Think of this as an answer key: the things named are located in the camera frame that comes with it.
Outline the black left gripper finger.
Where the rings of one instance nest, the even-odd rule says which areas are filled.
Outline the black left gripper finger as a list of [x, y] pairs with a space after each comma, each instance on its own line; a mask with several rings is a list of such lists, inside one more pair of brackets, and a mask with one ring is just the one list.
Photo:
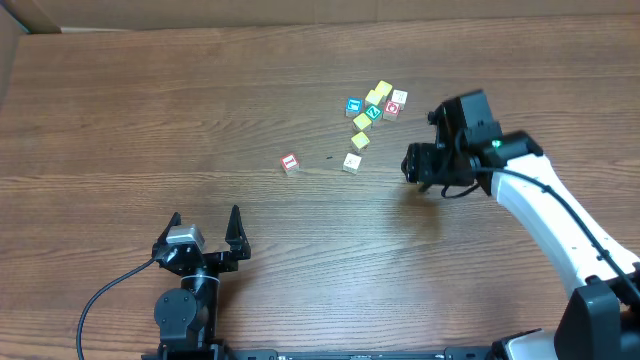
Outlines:
[[230, 256], [234, 260], [248, 260], [251, 258], [251, 246], [242, 224], [238, 205], [232, 207], [225, 242], [230, 246]]
[[160, 234], [160, 236], [158, 237], [156, 243], [158, 245], [164, 245], [167, 243], [166, 239], [167, 236], [169, 234], [169, 231], [175, 227], [175, 226], [179, 226], [181, 224], [181, 215], [178, 212], [174, 212], [173, 215], [171, 216], [171, 219], [169, 220], [168, 225], [165, 227], [165, 229], [162, 231], [162, 233]]

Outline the plain cream wooden block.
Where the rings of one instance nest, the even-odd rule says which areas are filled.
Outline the plain cream wooden block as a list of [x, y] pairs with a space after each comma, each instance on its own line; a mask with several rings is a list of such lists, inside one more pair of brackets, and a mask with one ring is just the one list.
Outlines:
[[352, 174], [356, 174], [359, 170], [362, 157], [356, 154], [347, 153], [343, 161], [342, 170]]

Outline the red letter wooden block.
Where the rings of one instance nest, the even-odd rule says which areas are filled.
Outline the red letter wooden block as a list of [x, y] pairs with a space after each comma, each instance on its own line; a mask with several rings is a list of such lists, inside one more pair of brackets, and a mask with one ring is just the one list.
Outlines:
[[285, 155], [280, 159], [280, 164], [286, 175], [291, 175], [300, 170], [300, 163], [294, 153]]

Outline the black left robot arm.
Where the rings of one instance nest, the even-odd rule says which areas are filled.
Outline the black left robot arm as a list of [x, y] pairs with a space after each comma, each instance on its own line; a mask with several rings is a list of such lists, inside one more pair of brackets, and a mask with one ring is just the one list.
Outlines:
[[238, 206], [233, 206], [225, 234], [229, 248], [207, 253], [195, 225], [183, 226], [175, 213], [152, 248], [152, 260], [180, 278], [180, 286], [156, 301], [158, 359], [234, 359], [225, 340], [216, 335], [220, 279], [251, 258]]

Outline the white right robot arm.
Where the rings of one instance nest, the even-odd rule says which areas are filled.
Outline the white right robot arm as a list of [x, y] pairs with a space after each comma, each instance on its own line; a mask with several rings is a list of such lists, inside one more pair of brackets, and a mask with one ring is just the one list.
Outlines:
[[490, 359], [636, 359], [639, 258], [589, 215], [542, 148], [519, 131], [469, 144], [412, 143], [401, 164], [410, 183], [482, 189], [529, 232], [568, 296], [556, 330], [495, 341]]

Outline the red symbol wooden block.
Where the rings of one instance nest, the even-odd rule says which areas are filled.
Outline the red symbol wooden block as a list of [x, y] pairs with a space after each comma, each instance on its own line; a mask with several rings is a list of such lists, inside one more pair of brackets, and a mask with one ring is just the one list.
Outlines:
[[401, 112], [401, 104], [392, 100], [385, 103], [383, 118], [389, 121], [396, 121]]

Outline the yellow wooden block lower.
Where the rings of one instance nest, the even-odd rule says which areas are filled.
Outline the yellow wooden block lower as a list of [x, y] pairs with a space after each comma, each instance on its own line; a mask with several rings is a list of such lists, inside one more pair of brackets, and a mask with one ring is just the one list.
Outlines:
[[369, 144], [370, 139], [365, 132], [360, 131], [351, 137], [351, 146], [357, 154], [365, 151]]

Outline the yellow wooden block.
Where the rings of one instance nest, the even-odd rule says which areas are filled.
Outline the yellow wooden block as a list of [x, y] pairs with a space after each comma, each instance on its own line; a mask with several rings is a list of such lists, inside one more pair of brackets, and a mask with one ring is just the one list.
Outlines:
[[385, 101], [387, 97], [392, 93], [393, 85], [384, 80], [380, 80], [375, 87], [375, 91], [379, 93], [382, 100]]
[[376, 90], [370, 90], [367, 96], [365, 97], [365, 105], [378, 106], [382, 102], [382, 98], [383, 98], [383, 95], [380, 92]]
[[373, 121], [364, 113], [361, 113], [352, 120], [355, 132], [367, 132], [371, 129]]
[[365, 151], [369, 144], [370, 139], [365, 132], [360, 131], [351, 137], [351, 146], [357, 154]]

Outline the green letter wooden block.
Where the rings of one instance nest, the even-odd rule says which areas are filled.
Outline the green letter wooden block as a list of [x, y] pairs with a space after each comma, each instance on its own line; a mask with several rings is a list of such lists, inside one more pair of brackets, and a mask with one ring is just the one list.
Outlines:
[[376, 105], [369, 105], [365, 110], [365, 115], [373, 124], [376, 124], [382, 119], [383, 111]]

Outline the white letter wooden block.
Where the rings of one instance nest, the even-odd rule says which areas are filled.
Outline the white letter wooden block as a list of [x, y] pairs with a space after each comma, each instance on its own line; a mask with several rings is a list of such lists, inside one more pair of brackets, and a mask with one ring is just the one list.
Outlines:
[[391, 101], [397, 103], [399, 108], [403, 110], [407, 102], [408, 93], [404, 90], [394, 89], [391, 94]]

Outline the yellow wooden block upper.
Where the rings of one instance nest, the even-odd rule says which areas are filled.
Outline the yellow wooden block upper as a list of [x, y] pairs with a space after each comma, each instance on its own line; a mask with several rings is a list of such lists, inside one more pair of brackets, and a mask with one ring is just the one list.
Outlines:
[[355, 132], [367, 132], [371, 129], [373, 121], [364, 113], [361, 113], [352, 120]]

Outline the yellow wooden block left top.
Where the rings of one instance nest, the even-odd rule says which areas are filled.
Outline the yellow wooden block left top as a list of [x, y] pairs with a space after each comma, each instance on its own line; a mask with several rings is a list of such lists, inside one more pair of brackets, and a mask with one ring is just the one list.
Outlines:
[[382, 102], [382, 98], [383, 98], [383, 95], [380, 92], [376, 90], [370, 90], [367, 96], [365, 97], [365, 105], [378, 106]]

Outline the yellow wooden block far top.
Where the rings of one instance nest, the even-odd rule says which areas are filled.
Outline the yellow wooden block far top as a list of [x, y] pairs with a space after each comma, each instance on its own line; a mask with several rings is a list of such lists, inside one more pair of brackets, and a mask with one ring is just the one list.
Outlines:
[[380, 80], [375, 87], [375, 91], [379, 93], [382, 100], [385, 101], [387, 97], [392, 93], [393, 85], [384, 80]]

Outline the blue letter wooden block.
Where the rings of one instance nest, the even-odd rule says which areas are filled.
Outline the blue letter wooden block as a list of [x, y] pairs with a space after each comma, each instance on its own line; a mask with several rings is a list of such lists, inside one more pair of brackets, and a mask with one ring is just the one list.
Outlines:
[[363, 100], [360, 98], [349, 97], [345, 104], [345, 116], [355, 118], [362, 112]]

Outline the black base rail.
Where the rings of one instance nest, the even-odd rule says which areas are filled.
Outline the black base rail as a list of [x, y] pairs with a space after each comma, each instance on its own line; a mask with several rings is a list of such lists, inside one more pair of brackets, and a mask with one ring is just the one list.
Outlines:
[[315, 351], [279, 352], [273, 349], [231, 350], [217, 347], [208, 353], [173, 353], [161, 350], [143, 354], [142, 360], [161, 359], [235, 359], [235, 360], [490, 360], [495, 356], [490, 347], [447, 347], [441, 350], [409, 351]]

